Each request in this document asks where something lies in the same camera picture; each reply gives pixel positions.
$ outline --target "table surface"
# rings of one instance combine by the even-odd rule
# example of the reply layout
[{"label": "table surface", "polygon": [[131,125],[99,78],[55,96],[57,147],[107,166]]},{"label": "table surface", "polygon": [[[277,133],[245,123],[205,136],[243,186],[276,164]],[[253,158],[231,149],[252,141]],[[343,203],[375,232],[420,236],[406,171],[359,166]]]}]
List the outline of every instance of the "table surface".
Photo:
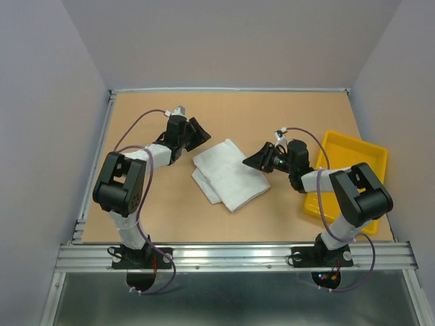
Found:
[{"label": "table surface", "polygon": [[[275,171],[266,175],[271,188],[240,210],[230,213],[222,204],[211,205],[191,174],[192,158],[198,153],[231,139],[250,156],[266,141],[274,142],[274,131],[299,126],[323,139],[327,130],[360,138],[349,99],[344,93],[312,92],[232,92],[232,93],[139,93],[119,94],[107,130],[102,158],[139,115],[150,109],[172,111],[186,108],[211,135],[211,140],[190,153],[184,151],[172,166],[159,168],[141,212],[141,223],[156,242],[280,242],[314,241],[324,230],[320,219],[303,211],[304,194],[295,192],[288,176]],[[161,113],[145,116],[124,139],[123,145],[146,145],[165,130]],[[288,138],[303,140],[315,165],[319,148],[301,132]],[[388,220],[379,220],[374,240],[393,240]],[[119,242],[109,215],[90,202],[82,241]]]}]

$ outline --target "wall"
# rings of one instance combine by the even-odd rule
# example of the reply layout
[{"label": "wall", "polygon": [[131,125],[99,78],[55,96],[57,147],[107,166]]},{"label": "wall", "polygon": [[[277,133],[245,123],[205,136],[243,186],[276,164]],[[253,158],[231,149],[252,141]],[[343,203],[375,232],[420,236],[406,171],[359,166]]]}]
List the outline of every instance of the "wall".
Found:
[{"label": "wall", "polygon": [[337,88],[400,0],[63,2],[110,88]]},{"label": "wall", "polygon": [[60,0],[2,1],[0,44],[1,324],[38,325],[107,91]]},{"label": "wall", "polygon": [[435,311],[435,2],[404,0],[351,91],[362,136],[386,146],[389,220],[413,246]]}]

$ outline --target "yellow plastic bin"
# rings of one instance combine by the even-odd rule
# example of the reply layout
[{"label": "yellow plastic bin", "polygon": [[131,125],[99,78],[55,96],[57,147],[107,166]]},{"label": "yellow plastic bin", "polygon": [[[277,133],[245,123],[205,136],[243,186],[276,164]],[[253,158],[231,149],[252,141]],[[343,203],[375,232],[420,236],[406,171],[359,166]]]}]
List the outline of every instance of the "yellow plastic bin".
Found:
[{"label": "yellow plastic bin", "polygon": [[[327,131],[322,145],[328,154],[331,168],[344,168],[357,163],[365,162],[375,172],[379,180],[384,182],[387,169],[388,150],[384,147],[367,143],[359,139],[335,131]],[[326,168],[326,159],[320,151],[316,169]],[[340,207],[334,193],[323,193],[321,202],[324,206],[326,221],[332,223],[340,215]],[[312,216],[320,217],[317,194],[307,194],[304,211]],[[379,221],[367,225],[362,231],[367,234],[376,234]]]}]

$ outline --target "gray floor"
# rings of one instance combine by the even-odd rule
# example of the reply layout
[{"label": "gray floor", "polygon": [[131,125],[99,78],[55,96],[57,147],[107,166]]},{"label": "gray floor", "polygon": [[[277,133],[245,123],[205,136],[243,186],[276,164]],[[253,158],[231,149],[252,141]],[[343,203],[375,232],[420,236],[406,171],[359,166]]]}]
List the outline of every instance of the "gray floor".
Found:
[{"label": "gray floor", "polygon": [[[343,273],[343,285],[364,272]],[[308,274],[180,274],[168,293],[129,293],[122,273],[67,275],[57,325],[418,325],[401,271],[328,293]]]}]

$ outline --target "white towel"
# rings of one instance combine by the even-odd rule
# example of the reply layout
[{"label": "white towel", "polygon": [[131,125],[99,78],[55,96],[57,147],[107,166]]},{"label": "white towel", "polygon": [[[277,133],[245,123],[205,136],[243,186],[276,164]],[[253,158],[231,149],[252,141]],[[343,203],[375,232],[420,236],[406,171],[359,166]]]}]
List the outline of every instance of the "white towel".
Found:
[{"label": "white towel", "polygon": [[192,177],[212,204],[216,202],[214,190],[228,210],[234,212],[271,187],[263,173],[242,163],[245,158],[230,139],[193,158],[199,172],[195,171]]}]

